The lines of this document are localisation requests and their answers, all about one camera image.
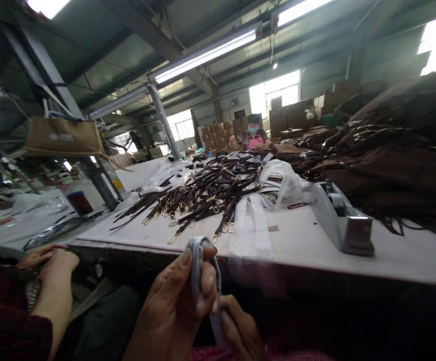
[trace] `red container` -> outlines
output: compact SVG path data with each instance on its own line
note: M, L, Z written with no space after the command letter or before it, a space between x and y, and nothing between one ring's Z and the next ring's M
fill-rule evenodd
M80 217L93 211L83 191L71 193L67 198Z

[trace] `metal clasp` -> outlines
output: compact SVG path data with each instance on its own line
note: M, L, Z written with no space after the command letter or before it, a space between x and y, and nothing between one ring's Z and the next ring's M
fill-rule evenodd
M175 233L174 235L172 235L172 236L169 238L167 244L173 243L173 241L174 241L176 238L178 238L178 236L179 236L178 233Z

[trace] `light fixture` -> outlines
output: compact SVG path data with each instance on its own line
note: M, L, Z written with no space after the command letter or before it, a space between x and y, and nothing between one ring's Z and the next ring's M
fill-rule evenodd
M188 70L196 68L212 59L237 49L257 38L262 22L241 29L232 35L225 36L203 49L197 50L176 63L170 63L161 70L151 74L149 78L160 84Z
M48 19L52 19L71 0L28 0L28 5L37 13L43 13Z
M69 162L64 162L63 163L63 165L66 167L66 169L68 170L68 171L71 171L71 169L73 169L72 167L71 167L71 165L69 164Z
M293 21L333 0L305 0L278 15L278 27Z
M111 114L114 111L117 111L126 105L134 103L137 100L143 99L149 94L148 86L143 85L139 88L136 88L129 93L120 96L118 99L109 102L106 105L103 105L101 108L98 108L91 113L88 114L88 118L90 119L98 119L107 114Z

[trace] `plastic bag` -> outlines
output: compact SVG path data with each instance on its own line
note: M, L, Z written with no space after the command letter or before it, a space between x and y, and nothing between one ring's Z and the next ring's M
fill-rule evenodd
M262 169L259 182L266 183L272 174L283 176L273 210L286 208L297 203L310 202L310 188L313 184L296 174L291 165L277 159L269 161Z

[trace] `brown bag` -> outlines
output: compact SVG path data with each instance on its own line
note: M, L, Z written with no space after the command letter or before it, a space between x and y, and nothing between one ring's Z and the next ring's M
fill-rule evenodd
M104 155L94 121L34 117L26 140L26 151L33 155Z

